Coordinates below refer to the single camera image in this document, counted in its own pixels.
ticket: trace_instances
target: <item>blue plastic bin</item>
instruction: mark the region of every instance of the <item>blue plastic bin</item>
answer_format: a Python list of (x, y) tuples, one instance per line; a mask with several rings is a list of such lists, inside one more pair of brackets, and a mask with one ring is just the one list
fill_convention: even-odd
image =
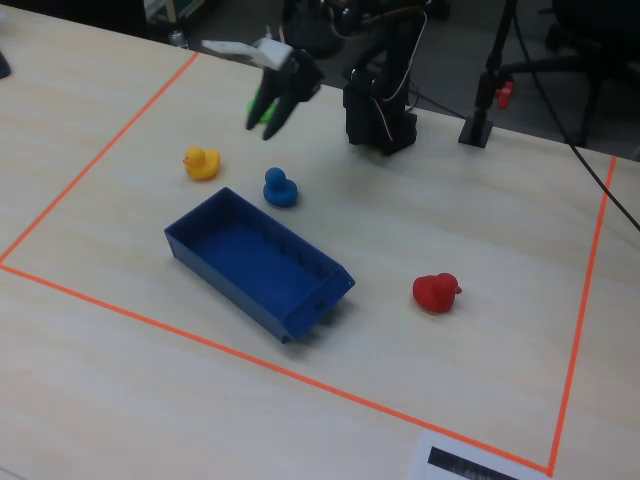
[(340, 264), (229, 188), (165, 229), (173, 256), (282, 343), (355, 284)]

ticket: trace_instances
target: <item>orange tape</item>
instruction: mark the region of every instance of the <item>orange tape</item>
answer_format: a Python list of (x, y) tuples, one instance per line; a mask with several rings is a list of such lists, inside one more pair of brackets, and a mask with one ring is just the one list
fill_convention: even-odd
[(127, 130), (129, 130), (129, 128), (131, 128), (131, 126), (136, 123), (136, 121), (147, 111), (149, 110), (149, 108), (151, 107), (151, 105), (153, 105), (156, 100), (158, 100), (158, 98), (160, 98), (162, 96), (162, 94), (164, 92), (167, 91), (167, 89), (173, 85), (173, 83), (182, 76), (182, 74), (187, 70), (187, 68), (189, 68), (191, 66), (191, 64), (195, 61), (195, 59), (198, 57), (199, 53), (194, 53), (191, 58), (187, 61), (187, 63), (185, 63), (182, 67), (180, 67), (180, 70), (178, 70), (175, 75), (173, 75), (173, 77), (171, 77), (169, 79), (169, 81), (167, 83), (165, 83), (162, 88), (160, 90), (158, 90), (156, 92), (156, 94), (151, 97), (151, 99), (144, 105), (144, 107), (142, 107), (142, 109), (136, 113), (133, 118), (131, 120), (129, 120), (129, 122), (122, 128), (122, 130), (120, 130), (118, 132), (118, 134), (113, 137), (113, 139), (107, 143), (107, 145), (100, 151), (100, 153), (98, 153), (98, 155), (91, 160), (91, 162), (89, 163), (89, 165), (87, 165), (86, 167), (84, 167), (82, 169), (82, 171), (76, 176), (76, 178), (74, 178), (71, 183), (69, 185), (67, 185), (67, 187), (53, 200), (53, 202), (51, 202), (51, 204), (45, 208), (45, 210), (37, 216), (37, 218), (27, 227), (27, 229), (22, 232), (22, 234), (16, 239), (15, 242), (13, 242), (9, 248), (0, 256), (0, 264), (2, 264), (9, 255), (11, 255), (11, 253), (18, 247), (18, 245), (20, 245), (25, 238), (27, 238), (29, 236), (29, 234), (31, 232), (33, 232), (33, 230), (40, 224), (40, 222), (42, 222), (42, 220), (44, 220), (44, 218), (49, 215), (49, 213), (51, 213), (51, 210), (53, 210), (55, 208), (56, 205), (58, 205), (58, 203), (60, 203), (60, 201), (67, 196), (67, 194), (73, 189), (73, 187), (75, 187), (78, 182), (80, 180), (82, 180), (82, 178), (89, 172), (89, 170), (91, 170), (94, 165), (96, 163), (98, 163), (98, 161), (104, 157), (104, 155), (111, 149), (111, 147), (113, 147), (116, 142), (118, 140), (120, 140), (120, 138), (127, 133)]
[[(611, 182), (613, 181), (613, 172), (616, 169), (616, 162), (617, 158), (615, 156), (611, 157), (611, 162), (609, 163), (609, 173), (607, 174), (607, 181), (605, 182), (607, 188), (611, 188)], [(564, 421), (567, 415), (567, 408), (569, 406), (571, 386), (573, 385), (573, 375), (575, 373), (578, 351), (580, 349), (580, 339), (582, 338), (582, 327), (584, 325), (584, 317), (587, 314), (589, 292), (591, 291), (591, 281), (593, 279), (593, 269), (596, 264), (596, 255), (598, 253), (598, 245), (600, 244), (600, 234), (602, 233), (602, 224), (604, 222), (604, 215), (607, 210), (608, 199), (609, 197), (607, 197), (607, 194), (603, 193), (602, 200), (600, 201), (600, 211), (598, 212), (596, 229), (593, 232), (593, 242), (591, 243), (591, 253), (589, 254), (589, 263), (587, 264), (587, 274), (584, 279), (584, 286), (582, 287), (582, 298), (580, 300), (580, 310), (578, 311), (578, 321), (576, 322), (576, 332), (573, 337), (573, 346), (571, 347), (571, 357), (569, 357), (567, 378), (564, 382), (564, 391), (562, 392), (562, 402), (560, 403), (558, 422), (556, 423), (556, 430), (553, 435), (553, 444), (551, 445), (551, 454), (549, 455), (549, 467), (547, 471), (547, 475), (549, 477), (553, 477), (553, 473), (556, 468), (556, 460), (558, 459), (558, 450), (560, 449), (562, 430), (564, 429)]]
[[(42, 220), (49, 214), (51, 213), (51, 211), (56, 207), (56, 205), (58, 205), (60, 203), (60, 201), (78, 184), (78, 182), (80, 180), (82, 180), (82, 178), (89, 172), (89, 170), (91, 170), (96, 163), (98, 163), (98, 161), (118, 142), (118, 140), (120, 140), (120, 138), (131, 128), (131, 126), (156, 102), (156, 100), (158, 100), (158, 98), (160, 98), (165, 92), (166, 90), (173, 85), (173, 83), (175, 83), (175, 81), (180, 78), (182, 76), (182, 74), (191, 66), (191, 64), (195, 61), (195, 59), (198, 57), (199, 53), (194, 53), (191, 58), (175, 73), (175, 75), (173, 75), (173, 77), (171, 77), (169, 79), (169, 81), (167, 81), (167, 83), (165, 83), (163, 85), (163, 87), (158, 90), (158, 92), (156, 92), (156, 94), (151, 97), (151, 99), (144, 105), (144, 107), (142, 107), (142, 109), (140, 111), (138, 111), (138, 113), (136, 113), (133, 118), (131, 120), (129, 120), (129, 122), (118, 132), (118, 134), (100, 151), (100, 153), (98, 153), (98, 155), (71, 181), (71, 183), (69, 185), (67, 185), (67, 187), (53, 200), (53, 202), (51, 202), (51, 204), (40, 214), (38, 215), (38, 217), (27, 227), (27, 229), (22, 232), (22, 234), (9, 246), (9, 248), (0, 256), (0, 270), (4, 270), (8, 273), (17, 275), (19, 277), (31, 280), (33, 282), (39, 283), (41, 285), (47, 286), (49, 288), (52, 288), (54, 290), (57, 290), (59, 292), (62, 293), (66, 293), (68, 295), (71, 295), (73, 297), (76, 297), (80, 300), (84, 300), (86, 302), (92, 303), (94, 305), (97, 305), (99, 307), (105, 308), (107, 310), (110, 310), (112, 312), (118, 313), (120, 315), (124, 315), (126, 317), (132, 318), (134, 320), (138, 320), (140, 322), (146, 323), (147, 325), (151, 325), (153, 327), (156, 328), (160, 328), (162, 330), (165, 330), (167, 332), (173, 333), (175, 335), (179, 335), (181, 337), (193, 340), (195, 342), (198, 342), (200, 344), (206, 345), (208, 347), (211, 348), (215, 348), (216, 350), (219, 350), (221, 352), (227, 353), (229, 355), (233, 355), (234, 357), (237, 358), (241, 358), (243, 360), (247, 360), (251, 363), (254, 363), (256, 365), (259, 365), (261, 367), (267, 368), (269, 370), (272, 370), (274, 372), (280, 373), (282, 375), (286, 375), (290, 378), (293, 378), (295, 380), (298, 380), (300, 382), (306, 383), (307, 385), (311, 385), (313, 387), (319, 388), (321, 390), (324, 390), (326, 392), (332, 393), (334, 395), (337, 395), (339, 397), (345, 398), (347, 400), (350, 400), (352, 402), (355, 403), (359, 403), (360, 405), (364, 405), (365, 407), (371, 408), (373, 410), (377, 410), (381, 413), (385, 413), (387, 415), (391, 415), (393, 417), (396, 417), (400, 420), (404, 420), (408, 423), (412, 423), (414, 425), (417, 425), (419, 427), (422, 428), (426, 428), (429, 430), (432, 430), (434, 432), (440, 433), (442, 435), (446, 435), (448, 437), (454, 438), (458, 441), (467, 443), (469, 445), (472, 445), (474, 447), (480, 448), (484, 451), (487, 451), (489, 453), (492, 453), (494, 455), (498, 455), (501, 456), (503, 458), (506, 458), (507, 460), (511, 460), (513, 462), (516, 462), (520, 465), (524, 465), (525, 467), (531, 468), (533, 470), (536, 470), (538, 472), (542, 472), (546, 475), (548, 475), (549, 477), (553, 476), (554, 470), (555, 470), (555, 464), (556, 464), (556, 460), (558, 457), (558, 450), (560, 447), (560, 440), (562, 437), (562, 431), (564, 428), (564, 422), (565, 422), (565, 418), (566, 418), (566, 412), (567, 412), (567, 408), (569, 405), (569, 397), (570, 397), (570, 393), (571, 393), (571, 386), (573, 383), (573, 376), (575, 373), (575, 366), (576, 366), (576, 361), (577, 361), (577, 357), (578, 357), (578, 350), (580, 347), (580, 339), (582, 336), (582, 328), (584, 325), (584, 317), (586, 315), (586, 311), (587, 311), (587, 304), (588, 304), (588, 300), (589, 300), (589, 292), (591, 289), (591, 282), (592, 282), (592, 278), (593, 278), (593, 270), (594, 270), (594, 266), (595, 266), (595, 260), (596, 260), (596, 254), (598, 251), (598, 244), (600, 241), (600, 234), (602, 231), (602, 224), (604, 222), (604, 216), (605, 216), (605, 212), (606, 212), (606, 205), (607, 205), (607, 199), (608, 197), (606, 196), (606, 194), (603, 194), (602, 196), (602, 200), (600, 203), (600, 211), (598, 213), (598, 220), (596, 222), (596, 229), (594, 232), (594, 236), (593, 236), (593, 243), (591, 246), (591, 253), (589, 255), (589, 262), (587, 265), (587, 273), (586, 273), (586, 277), (585, 277), (585, 281), (584, 281), (584, 287), (583, 287), (583, 291), (582, 291), (582, 298), (581, 298), (581, 302), (580, 302), (580, 310), (578, 313), (578, 321), (576, 324), (576, 331), (575, 331), (575, 335), (574, 335), (574, 339), (573, 339), (573, 346), (571, 349), (571, 356), (570, 356), (570, 360), (569, 360), (569, 367), (567, 370), (567, 377), (565, 379), (565, 386), (564, 386), (564, 391), (562, 394), (562, 402), (560, 405), (560, 412), (558, 414), (558, 421), (556, 424), (556, 429), (555, 429), (555, 433), (554, 433), (554, 438), (553, 438), (553, 444), (551, 447), (551, 454), (550, 454), (550, 458), (549, 458), (549, 465), (547, 467), (544, 467), (542, 465), (539, 465), (535, 462), (532, 462), (530, 460), (527, 460), (526, 458), (514, 455), (512, 453), (506, 452), (504, 450), (500, 450), (499, 448), (493, 447), (491, 445), (488, 445), (486, 443), (480, 442), (478, 440), (474, 440), (470, 437), (466, 437), (464, 435), (461, 435), (459, 433), (453, 432), (451, 430), (447, 430), (446, 428), (443, 427), (439, 427), (437, 425), (425, 422), (423, 420), (420, 420), (419, 418), (416, 417), (412, 417), (410, 415), (407, 415), (405, 413), (399, 412), (397, 410), (394, 410), (392, 408), (389, 407), (385, 407), (383, 405), (380, 405), (378, 403), (372, 402), (370, 400), (367, 400), (363, 397), (359, 397), (357, 395), (351, 394), (349, 392), (346, 392), (344, 390), (340, 390), (338, 388), (332, 387), (330, 385), (327, 385), (325, 383), (319, 382), (317, 380), (314, 380), (310, 377), (306, 377), (304, 375), (301, 375), (299, 373), (293, 372), (291, 370), (288, 370), (286, 368), (280, 367), (278, 365), (275, 365), (273, 363), (267, 362), (265, 360), (262, 360), (260, 358), (254, 357), (252, 355), (249, 355), (247, 353), (241, 352), (239, 350), (236, 350), (234, 348), (228, 347), (226, 345), (222, 345), (220, 343), (214, 342), (212, 340), (208, 340), (204, 337), (200, 337), (194, 333), (190, 333), (187, 332), (185, 330), (179, 329), (177, 327), (173, 327), (171, 325), (159, 322), (157, 320), (153, 320), (149, 317), (145, 317), (143, 315), (137, 314), (135, 312), (131, 312), (129, 310), (125, 310), (124, 308), (115, 306), (115, 305), (111, 305), (107, 302), (103, 302), (102, 300), (98, 300), (96, 298), (90, 297), (88, 295), (85, 295), (83, 293), (77, 292), (75, 290), (72, 290), (70, 288), (64, 287), (62, 285), (58, 285), (54, 282), (51, 282), (49, 280), (45, 280), (43, 278), (37, 277), (35, 275), (31, 275), (29, 273), (23, 272), (21, 270), (12, 268), (12, 267), (8, 267), (6, 265), (3, 265), (3, 262), (7, 259), (7, 257), (9, 255), (11, 255), (11, 253), (25, 240), (25, 238), (27, 238), (27, 236), (40, 224), (40, 222), (42, 222)], [(611, 182), (613, 181), (613, 173), (615, 171), (615, 167), (616, 167), (616, 162), (617, 162), (617, 158), (614, 156), (611, 159), (611, 162), (609, 164), (609, 173), (607, 176), (607, 181), (606, 181), (606, 186), (607, 188), (610, 188), (611, 186)]]
[(201, 343), (202, 345), (206, 345), (211, 348), (215, 348), (221, 352), (227, 353), (229, 355), (233, 355), (234, 357), (241, 358), (248, 362), (254, 363), (266, 369), (272, 370), (274, 372), (280, 373), (282, 375), (286, 375), (287, 377), (298, 380), (302, 383), (306, 383), (307, 385), (311, 385), (312, 387), (319, 388), (320, 390), (324, 390), (325, 392), (332, 393), (339, 397), (345, 398), (347, 400), (351, 400), (352, 402), (359, 403), (360, 405), (364, 405), (365, 407), (371, 408), (373, 410), (377, 410), (378, 412), (385, 413), (387, 415), (391, 415), (392, 417), (399, 418), (400, 420), (404, 420), (405, 422), (413, 423), (414, 425), (418, 425), (419, 427), (427, 428), (429, 430), (433, 430), (434, 432), (441, 433), (442, 435), (446, 435), (451, 438), (455, 438), (461, 442), (467, 443), (469, 445), (473, 445), (474, 447), (485, 450), (489, 453), (493, 453), (494, 455), (499, 455), (507, 460), (511, 460), (513, 462), (524, 465), (525, 467), (532, 468), (542, 473), (547, 472), (547, 467), (543, 467), (542, 465), (538, 465), (526, 458), (519, 457), (509, 452), (505, 452), (504, 450), (500, 450), (499, 448), (493, 447), (491, 445), (487, 445), (486, 443), (480, 442), (478, 440), (474, 440), (472, 438), (466, 437), (459, 433), (453, 432), (451, 430), (447, 430), (446, 428), (439, 427), (437, 425), (433, 425), (432, 423), (425, 422), (420, 420), (419, 418), (412, 417), (405, 413), (399, 412), (389, 407), (385, 407), (384, 405), (380, 405), (378, 403), (367, 400), (366, 398), (359, 397), (352, 393), (346, 392), (344, 390), (340, 390), (339, 388), (332, 387), (325, 383), (314, 380), (313, 378), (301, 375), (299, 373), (288, 370), (284, 367), (280, 367), (274, 363), (267, 362), (260, 358), (254, 357), (253, 355), (249, 355), (248, 353), (241, 352), (240, 350), (236, 350), (235, 348), (228, 347), (226, 345), (222, 345), (220, 343), (214, 342), (213, 340), (209, 340), (207, 338), (201, 337), (191, 332), (187, 332), (180, 328), (174, 327), (172, 325), (168, 325), (166, 323), (159, 322), (157, 320), (153, 320), (152, 318), (145, 317), (144, 315), (140, 315), (138, 313), (131, 312), (129, 310), (125, 310), (124, 308), (117, 307), (115, 305), (111, 305), (107, 302), (103, 302), (102, 300), (98, 300), (97, 298), (90, 297), (80, 292), (76, 292), (67, 287), (63, 287), (62, 285), (58, 285), (56, 283), (50, 282), (49, 280), (45, 280), (40, 277), (36, 277), (35, 275), (31, 275), (26, 272), (22, 272), (12, 267), (8, 267), (6, 265), (0, 265), (0, 270), (4, 270), (6, 272), (12, 273), (22, 278), (26, 278), (28, 280), (34, 281), (41, 285), (45, 285), (49, 288), (53, 288), (54, 290), (58, 290), (59, 292), (66, 293), (73, 297), (79, 298), (80, 300), (84, 300), (85, 302), (92, 303), (99, 307), (105, 308), (107, 310), (111, 310), (112, 312), (118, 313), (120, 315), (124, 315), (126, 317), (132, 318), (134, 320), (138, 320), (139, 322), (146, 323), (147, 325), (151, 325), (156, 328), (160, 328), (167, 332), (173, 333), (175, 335), (179, 335), (184, 338), (188, 338), (189, 340), (193, 340), (194, 342)]

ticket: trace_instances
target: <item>blue rubber duck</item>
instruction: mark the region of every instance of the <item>blue rubber duck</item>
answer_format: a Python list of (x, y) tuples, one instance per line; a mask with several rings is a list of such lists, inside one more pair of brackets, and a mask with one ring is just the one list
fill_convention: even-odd
[(298, 187), (279, 168), (270, 168), (264, 176), (264, 198), (274, 207), (293, 207), (298, 200)]

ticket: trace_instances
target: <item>red rubber duck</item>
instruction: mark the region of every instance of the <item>red rubber duck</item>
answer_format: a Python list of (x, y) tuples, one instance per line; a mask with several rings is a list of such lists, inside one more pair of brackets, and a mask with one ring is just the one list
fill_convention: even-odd
[(445, 313), (451, 310), (453, 301), (462, 289), (458, 280), (450, 273), (427, 275), (413, 282), (413, 297), (425, 310), (433, 313)]

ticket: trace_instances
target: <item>yellow rubber duck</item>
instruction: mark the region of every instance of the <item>yellow rubber duck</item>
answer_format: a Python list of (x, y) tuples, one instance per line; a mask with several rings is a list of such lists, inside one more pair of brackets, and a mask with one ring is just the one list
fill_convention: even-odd
[(216, 176), (220, 169), (220, 153), (210, 148), (191, 147), (182, 160), (187, 173), (194, 180), (209, 180)]

